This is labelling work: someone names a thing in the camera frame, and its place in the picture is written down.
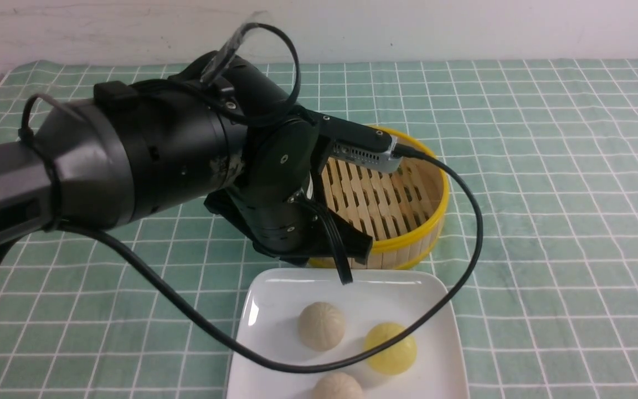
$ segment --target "square plate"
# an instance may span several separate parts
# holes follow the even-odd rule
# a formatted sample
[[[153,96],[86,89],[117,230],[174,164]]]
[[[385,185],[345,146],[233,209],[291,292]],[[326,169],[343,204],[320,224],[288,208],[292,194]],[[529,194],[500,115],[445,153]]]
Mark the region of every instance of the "square plate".
[[[243,307],[238,342],[274,361],[324,364],[362,351],[368,331],[393,321],[412,324],[445,296],[435,276],[410,270],[353,270],[354,283],[342,286],[336,270],[277,268],[255,278]],[[326,352],[305,347],[297,333],[299,313],[315,301],[344,312],[342,342]],[[466,399],[464,356],[451,303],[413,334],[418,358],[405,373],[383,376],[365,361],[342,369],[361,384],[366,399],[439,397]],[[323,374],[285,374],[265,369],[233,353],[227,399],[311,399]]]

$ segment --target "green checkered tablecloth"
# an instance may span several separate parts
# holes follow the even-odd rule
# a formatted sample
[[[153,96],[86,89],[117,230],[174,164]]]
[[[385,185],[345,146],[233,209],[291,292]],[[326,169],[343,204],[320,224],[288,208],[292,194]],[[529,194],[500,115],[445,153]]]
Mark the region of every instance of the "green checkered tablecloth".
[[[16,68],[0,85],[0,143],[35,91],[88,98],[99,81],[180,68]],[[260,68],[289,90],[291,65]],[[304,65],[302,81],[308,108],[408,132],[477,194],[484,248],[454,300],[472,399],[638,397],[638,60]],[[451,201],[417,267],[448,285],[474,242],[466,198]],[[114,234],[228,333],[253,277],[282,266],[201,199]],[[0,399],[218,399],[229,363],[88,239],[35,233],[0,272]]]

